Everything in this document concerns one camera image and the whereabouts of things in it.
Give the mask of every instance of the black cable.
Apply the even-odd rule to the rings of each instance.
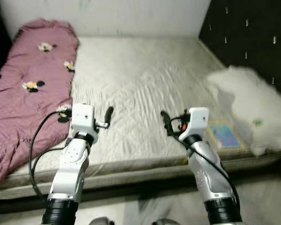
[[[35,134],[34,134],[33,137],[32,137],[31,144],[30,144],[30,148],[29,148],[28,170],[29,170],[30,182],[31,182],[31,184],[32,184],[32,187],[33,187],[34,191],[35,191],[36,194],[40,197],[40,199],[42,200],[42,202],[43,202],[44,204],[46,204],[47,201],[46,201],[46,199],[43,197],[43,194],[42,194],[42,192],[40,191],[40,189],[37,187],[37,183],[36,183],[36,181],[34,180],[34,174],[32,173],[32,168],[31,168],[32,149],[33,149],[34,140],[35,140],[35,138],[36,138],[38,132],[40,131],[40,129],[42,128],[42,126],[44,125],[44,123],[49,119],[49,117],[51,117],[53,114],[56,114],[56,113],[59,113],[59,112],[55,111],[55,112],[49,113],[49,114],[43,119],[43,121],[41,122],[41,124],[38,125],[38,128],[37,128]]]
[[[216,165],[214,164],[212,161],[210,161],[208,158],[206,158],[205,156],[203,156],[201,153],[197,152],[195,149],[193,149],[190,145],[184,143],[183,141],[179,140],[179,138],[177,138],[175,135],[172,135],[179,143],[181,143],[182,145],[184,145],[185,147],[187,147],[188,149],[190,149],[193,153],[198,154],[199,156],[201,156],[203,159],[205,159],[210,165],[212,165],[212,167],[214,169],[216,169],[226,180],[227,182],[230,184],[232,191],[234,193],[235,199],[236,199],[236,205],[237,205],[237,209],[240,211],[240,202],[239,202],[239,196],[237,193],[237,190],[234,186],[234,184],[231,182],[230,178]]]
[[[47,150],[47,151],[42,152],[38,157],[36,157],[36,159],[35,159],[35,161],[34,161],[34,163],[33,163],[32,169],[31,169],[33,178],[34,178],[34,172],[35,172],[35,170],[36,170],[37,162],[39,161],[39,159],[40,159],[45,153],[47,153],[47,152],[49,152],[49,151],[63,150],[63,149],[64,149],[64,147],[62,147],[62,148],[55,148],[55,149],[49,149],[49,150]]]

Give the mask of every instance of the white mattress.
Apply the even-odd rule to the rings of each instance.
[[[186,163],[185,148],[166,136],[160,116],[162,109],[174,116],[187,107],[206,106],[210,109],[209,120],[230,120],[203,82],[208,73],[221,66],[197,40],[91,37],[79,40],[72,83],[74,104],[94,105],[97,120],[103,120],[108,106],[114,106],[111,126],[100,131],[89,156],[87,176],[97,176],[97,181],[89,179],[93,183],[88,184],[86,179],[85,187],[108,185],[108,180],[110,184],[117,183],[112,181],[111,174],[126,177],[119,179],[122,184],[132,181],[136,172],[144,173],[143,179],[138,176],[137,181],[148,180],[148,170],[158,169],[160,177],[167,177],[166,173],[177,166],[170,174],[179,174],[178,166]],[[232,161],[252,160],[249,150],[220,154]],[[36,176],[46,186],[45,192],[58,167],[58,155],[50,152],[39,161]],[[24,165],[0,183],[0,196],[29,196],[33,194],[27,191],[29,188],[28,169]]]

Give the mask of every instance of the wall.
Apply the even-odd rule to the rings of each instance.
[[[38,17],[67,20],[78,36],[198,37],[210,0],[0,0],[10,36]]]

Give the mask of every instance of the white floor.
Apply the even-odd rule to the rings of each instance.
[[[237,185],[241,213],[248,225],[281,225],[281,178],[267,176],[248,179]],[[38,225],[43,210],[0,215],[0,225]],[[88,225],[108,216],[118,225],[150,225],[158,218],[171,218],[182,225],[208,225],[198,192],[173,190],[146,196],[124,196],[83,202],[76,214],[77,225]]]

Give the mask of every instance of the wrinkled fabric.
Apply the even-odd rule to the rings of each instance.
[[[44,52],[41,43],[55,47]],[[24,25],[1,69],[0,79],[0,180],[28,161],[31,139],[44,117],[60,105],[72,104],[73,72],[64,66],[75,62],[78,39],[70,24],[39,19]],[[23,83],[43,81],[37,92]],[[33,157],[67,137],[69,122],[53,115],[43,125]]]

